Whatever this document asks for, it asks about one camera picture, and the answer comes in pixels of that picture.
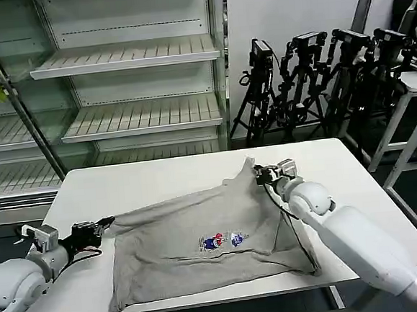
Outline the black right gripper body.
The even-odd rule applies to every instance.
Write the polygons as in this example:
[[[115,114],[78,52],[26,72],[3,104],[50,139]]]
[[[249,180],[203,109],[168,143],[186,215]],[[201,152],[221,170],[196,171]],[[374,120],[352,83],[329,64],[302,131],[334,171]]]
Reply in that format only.
[[[277,165],[268,165],[259,167],[260,185],[274,184],[280,178],[279,167]]]

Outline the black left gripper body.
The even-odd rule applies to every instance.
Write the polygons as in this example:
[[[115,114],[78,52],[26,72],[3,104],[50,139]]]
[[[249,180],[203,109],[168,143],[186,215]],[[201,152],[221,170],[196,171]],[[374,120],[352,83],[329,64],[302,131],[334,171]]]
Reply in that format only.
[[[71,244],[75,251],[88,247],[100,247],[102,227],[93,222],[75,223],[71,229]]]

